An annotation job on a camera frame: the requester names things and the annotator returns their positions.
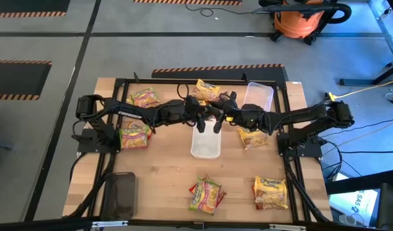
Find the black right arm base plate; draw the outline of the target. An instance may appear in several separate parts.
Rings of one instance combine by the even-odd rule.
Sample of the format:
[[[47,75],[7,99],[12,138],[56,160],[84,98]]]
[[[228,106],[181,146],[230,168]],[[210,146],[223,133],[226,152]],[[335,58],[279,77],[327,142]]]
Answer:
[[[321,141],[316,137],[306,138],[303,142],[290,144],[288,133],[277,134],[278,150],[285,157],[322,157]]]

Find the black aluminium rig frame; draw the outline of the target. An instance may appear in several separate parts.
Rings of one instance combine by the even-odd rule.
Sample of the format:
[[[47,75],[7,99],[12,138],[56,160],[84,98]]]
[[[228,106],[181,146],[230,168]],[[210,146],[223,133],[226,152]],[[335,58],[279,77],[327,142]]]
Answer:
[[[125,79],[116,87],[117,99],[125,92],[137,92],[154,87],[164,103],[179,99],[176,87],[184,81],[192,90],[197,80]],[[306,107],[301,82],[288,81],[287,93],[275,90],[272,111],[287,111]],[[268,145],[245,150],[236,127],[224,124],[221,133],[221,154],[217,159],[194,158],[190,153],[193,128],[185,124],[162,126],[151,136],[148,148],[123,150],[116,154],[113,172],[133,172],[137,177],[137,211],[128,220],[129,226],[167,226],[192,228],[195,221],[203,221],[208,228],[268,228],[270,224],[307,225],[305,220],[316,221],[314,216],[305,218],[305,205],[295,190],[289,209],[256,210],[252,186],[255,176],[287,179],[283,159],[278,152],[276,134],[268,137]],[[62,215],[71,214],[87,196],[95,182],[96,169],[108,163],[111,154],[100,156],[87,153],[77,164],[69,186]],[[322,214],[332,220],[328,196],[321,167],[313,158],[300,158],[302,182]],[[208,175],[222,185],[227,195],[215,214],[209,215],[189,210],[191,193],[188,191],[200,176]]]

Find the white printed board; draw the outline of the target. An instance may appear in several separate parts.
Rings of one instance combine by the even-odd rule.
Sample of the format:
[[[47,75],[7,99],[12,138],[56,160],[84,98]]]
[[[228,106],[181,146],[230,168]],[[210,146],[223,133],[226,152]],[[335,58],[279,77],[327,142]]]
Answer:
[[[354,215],[357,225],[369,226],[378,193],[375,190],[355,191],[329,196],[330,206],[341,214]]]

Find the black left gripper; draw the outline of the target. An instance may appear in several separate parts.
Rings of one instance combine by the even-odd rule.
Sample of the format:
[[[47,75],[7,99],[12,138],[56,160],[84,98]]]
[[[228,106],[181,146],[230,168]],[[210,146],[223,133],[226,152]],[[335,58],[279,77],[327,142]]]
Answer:
[[[226,117],[222,109],[213,106],[200,106],[198,110],[185,110],[184,116],[188,121],[191,120],[196,122],[199,133],[205,131],[206,121],[211,117],[214,117],[215,120],[223,119],[223,121]]]

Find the clear plastic bin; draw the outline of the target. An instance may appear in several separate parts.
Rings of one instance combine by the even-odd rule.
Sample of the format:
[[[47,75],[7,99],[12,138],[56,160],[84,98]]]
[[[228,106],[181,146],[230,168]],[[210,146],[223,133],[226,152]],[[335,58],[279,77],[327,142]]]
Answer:
[[[268,87],[256,82],[250,82],[247,85],[244,104],[254,104],[263,108],[266,112],[270,112],[273,95],[274,90],[272,87]]]

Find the black hazard-striped floor mat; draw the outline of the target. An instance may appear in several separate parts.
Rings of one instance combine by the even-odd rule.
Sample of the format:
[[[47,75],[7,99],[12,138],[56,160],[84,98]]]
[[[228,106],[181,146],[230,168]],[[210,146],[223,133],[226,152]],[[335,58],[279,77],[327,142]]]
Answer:
[[[0,18],[62,17],[71,0],[0,0]]]
[[[0,60],[0,100],[38,100],[51,67],[45,60]]]
[[[242,0],[133,0],[134,3],[154,4],[202,4],[219,6],[239,6]]]
[[[207,67],[170,67],[155,69],[152,78],[241,80],[245,74],[248,80],[287,81],[283,64],[220,65]]]

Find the grey metal desk frame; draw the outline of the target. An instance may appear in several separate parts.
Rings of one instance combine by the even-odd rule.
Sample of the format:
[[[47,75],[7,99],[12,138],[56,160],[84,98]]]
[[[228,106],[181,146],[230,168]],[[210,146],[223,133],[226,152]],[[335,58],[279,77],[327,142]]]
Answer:
[[[384,36],[392,54],[393,54],[393,39],[392,39],[391,35],[389,34],[384,22],[382,21],[382,19],[380,17],[380,14],[378,13],[372,0],[368,0],[367,3],[369,5],[369,8],[371,9],[372,14],[374,15],[374,18],[376,19],[376,23],[379,26],[382,35]]]

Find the orange shop vacuum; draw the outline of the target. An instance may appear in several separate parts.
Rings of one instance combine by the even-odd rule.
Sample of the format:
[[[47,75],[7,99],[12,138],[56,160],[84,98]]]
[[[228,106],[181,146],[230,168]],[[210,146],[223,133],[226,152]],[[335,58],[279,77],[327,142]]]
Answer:
[[[262,7],[281,6],[281,11],[271,12],[275,32],[273,42],[284,37],[302,39],[311,45],[316,41],[314,31],[318,28],[325,11],[330,11],[325,0],[258,0]]]

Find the silver metal bracket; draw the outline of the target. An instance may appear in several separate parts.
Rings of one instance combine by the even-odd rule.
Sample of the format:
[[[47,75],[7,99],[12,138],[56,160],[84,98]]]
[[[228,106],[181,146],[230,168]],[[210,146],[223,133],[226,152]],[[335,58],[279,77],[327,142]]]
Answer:
[[[128,226],[128,221],[95,221],[92,228],[123,227]]]
[[[271,230],[279,230],[279,231],[307,231],[304,226],[297,225],[286,225],[286,224],[270,224],[269,228]]]

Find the dark smoked plastic bin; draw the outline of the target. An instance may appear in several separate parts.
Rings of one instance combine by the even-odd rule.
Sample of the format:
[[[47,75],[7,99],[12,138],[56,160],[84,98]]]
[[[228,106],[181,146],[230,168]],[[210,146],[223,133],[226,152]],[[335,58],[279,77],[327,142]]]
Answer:
[[[105,178],[103,221],[126,221],[137,211],[137,178],[132,172],[112,173]]]

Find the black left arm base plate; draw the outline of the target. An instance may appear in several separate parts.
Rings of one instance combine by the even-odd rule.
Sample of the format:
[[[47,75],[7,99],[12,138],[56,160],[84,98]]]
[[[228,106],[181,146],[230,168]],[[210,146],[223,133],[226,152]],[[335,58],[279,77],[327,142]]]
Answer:
[[[113,141],[100,139],[94,129],[84,129],[78,144],[81,153],[117,153],[121,150],[119,132],[114,131]]]

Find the clear plastic cup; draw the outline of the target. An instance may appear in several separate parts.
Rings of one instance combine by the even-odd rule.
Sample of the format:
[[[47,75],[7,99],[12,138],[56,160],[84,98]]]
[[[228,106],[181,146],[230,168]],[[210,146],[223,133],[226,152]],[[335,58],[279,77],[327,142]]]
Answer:
[[[357,219],[354,217],[354,215],[341,214],[339,216],[339,221],[347,226],[355,226],[357,224]]]

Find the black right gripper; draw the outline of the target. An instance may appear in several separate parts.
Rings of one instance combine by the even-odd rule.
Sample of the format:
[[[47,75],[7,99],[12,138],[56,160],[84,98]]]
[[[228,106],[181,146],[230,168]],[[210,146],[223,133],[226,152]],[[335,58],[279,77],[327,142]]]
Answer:
[[[254,104],[245,104],[242,108],[224,106],[226,120],[232,126],[240,126],[250,132],[262,129],[264,114],[265,111]],[[223,119],[216,120],[213,126],[214,133],[219,133],[221,131],[222,123]]]

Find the white plastic bin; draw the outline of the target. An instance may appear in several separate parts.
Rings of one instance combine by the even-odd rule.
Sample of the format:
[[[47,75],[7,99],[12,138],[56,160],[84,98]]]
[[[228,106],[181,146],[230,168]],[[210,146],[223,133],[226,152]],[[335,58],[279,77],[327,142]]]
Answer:
[[[216,120],[205,121],[205,130],[200,133],[195,126],[190,152],[194,158],[215,159],[221,154],[221,132],[214,133]]]

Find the black desk leg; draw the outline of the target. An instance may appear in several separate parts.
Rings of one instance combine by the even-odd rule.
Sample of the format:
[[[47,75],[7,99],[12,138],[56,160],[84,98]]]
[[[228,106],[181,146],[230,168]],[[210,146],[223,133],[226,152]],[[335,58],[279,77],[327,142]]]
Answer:
[[[340,79],[339,85],[342,86],[359,86],[359,87],[373,87],[384,83],[390,83],[393,85],[393,62],[388,63],[384,68],[383,72],[375,79]]]

